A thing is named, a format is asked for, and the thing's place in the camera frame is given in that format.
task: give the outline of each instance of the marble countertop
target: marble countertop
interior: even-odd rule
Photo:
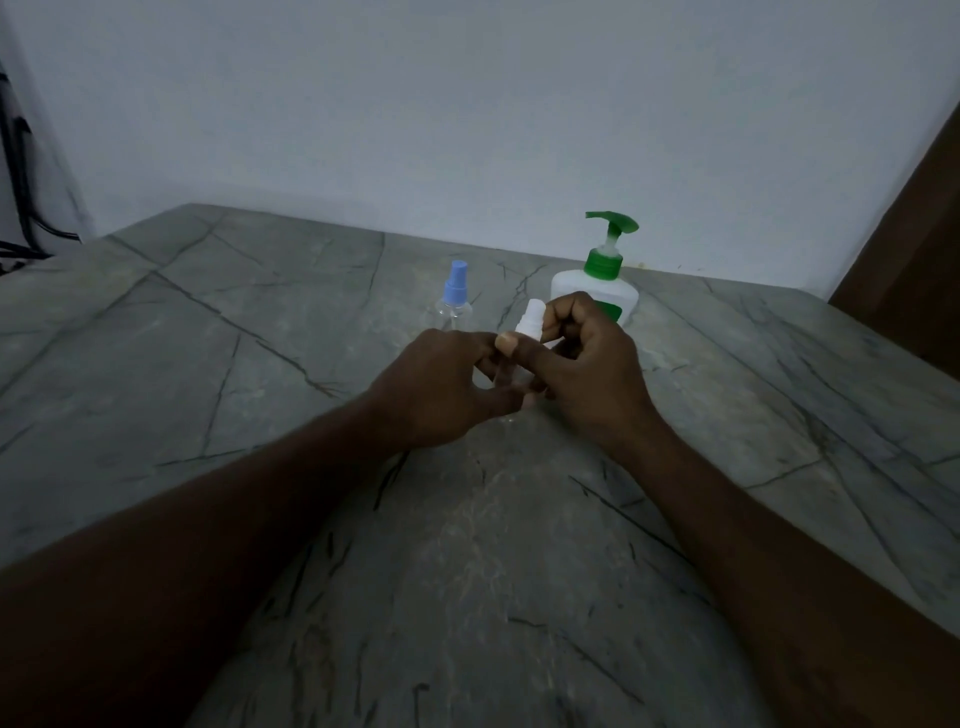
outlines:
[[[0,279],[0,563],[363,390],[453,257],[490,330],[574,267],[186,206]],[[960,383],[799,291],[624,275],[664,417],[960,634]],[[191,726],[773,725],[657,509],[548,413],[389,463],[317,527]]]

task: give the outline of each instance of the forearm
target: forearm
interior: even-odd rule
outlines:
[[[955,724],[947,632],[734,486],[660,418],[622,464],[714,591],[788,725]]]
[[[390,454],[370,425],[355,402],[0,573],[11,723],[183,719],[276,574]]]

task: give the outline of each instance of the green pump dispenser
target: green pump dispenser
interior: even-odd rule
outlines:
[[[632,217],[610,210],[588,212],[587,217],[599,217],[607,221],[607,241],[594,248],[587,256],[584,273],[600,280],[614,280],[620,275],[623,255],[616,249],[616,241],[624,232],[636,232],[640,226]]]

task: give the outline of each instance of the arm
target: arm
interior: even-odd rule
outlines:
[[[516,411],[492,334],[426,331],[363,396],[0,572],[5,725],[183,722],[264,591],[391,454]]]
[[[656,503],[713,589],[780,719],[795,726],[960,720],[960,642],[733,485],[650,401],[633,340],[587,294],[551,302],[543,340],[496,346]]]

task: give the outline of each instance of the blue spray cap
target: blue spray cap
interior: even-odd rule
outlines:
[[[454,260],[450,263],[450,278],[444,285],[444,303],[463,305],[467,302],[467,262]]]

